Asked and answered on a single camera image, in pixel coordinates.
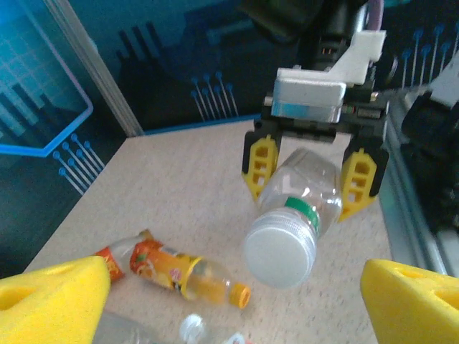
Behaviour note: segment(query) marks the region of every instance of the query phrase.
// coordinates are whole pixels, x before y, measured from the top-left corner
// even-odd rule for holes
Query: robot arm
[[[283,136],[333,142],[336,133],[351,134],[341,172],[340,220],[347,219],[375,199],[389,158],[382,148],[388,102],[373,92],[368,73],[381,55],[385,32],[363,31],[365,1],[282,1],[285,7],[265,1],[259,12],[253,3],[243,1],[242,10],[273,35],[291,42],[293,32],[300,32],[301,66],[278,69],[261,118],[245,136],[242,175],[256,199],[275,172]],[[305,6],[316,15],[301,20]]]

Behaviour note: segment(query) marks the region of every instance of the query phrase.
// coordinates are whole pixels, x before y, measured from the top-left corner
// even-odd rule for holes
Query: cable
[[[384,0],[370,0],[367,30],[379,31],[382,26],[382,16],[384,13]]]
[[[386,79],[384,80],[384,83],[388,85],[392,79],[394,79],[395,72],[397,71],[397,68],[399,67],[399,59],[396,55],[393,55],[394,59],[392,60],[392,67],[389,71],[389,73],[386,76]]]

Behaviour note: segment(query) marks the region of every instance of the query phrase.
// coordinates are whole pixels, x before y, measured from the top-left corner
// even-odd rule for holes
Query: beige table surface
[[[249,306],[239,311],[187,302],[135,276],[113,285],[106,309],[152,327],[164,340],[175,340],[180,321],[198,312],[258,344],[375,344],[359,280],[367,259],[389,258],[379,202],[321,238],[301,287],[273,290],[247,271],[242,242],[257,209],[240,170],[251,128],[247,121],[128,139],[28,270],[92,254],[149,228],[170,247],[226,264],[252,287]],[[280,162],[306,145],[340,165],[348,141],[343,135],[333,145],[284,139]]]

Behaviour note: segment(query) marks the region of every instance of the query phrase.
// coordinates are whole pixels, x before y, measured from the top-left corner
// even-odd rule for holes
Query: clear plastic bottle
[[[258,198],[262,215],[245,240],[251,273],[279,289],[304,282],[316,242],[337,221],[341,174],[318,154],[299,148],[273,174]]]
[[[118,240],[96,252],[95,255],[101,256],[105,259],[108,271],[110,273],[110,280],[112,282],[119,280],[126,272],[129,272],[129,265],[131,263],[131,255],[134,247],[147,239],[152,239],[150,231],[145,229],[138,235],[129,238]]]
[[[180,338],[186,344],[250,344],[232,328],[207,324],[198,314],[191,314],[180,325]]]
[[[93,344],[159,344],[150,329],[104,311],[95,331]]]
[[[179,291],[188,300],[206,300],[244,308],[250,288],[234,281],[225,267],[204,257],[190,256],[151,239],[138,243],[131,256],[131,270],[147,279]]]

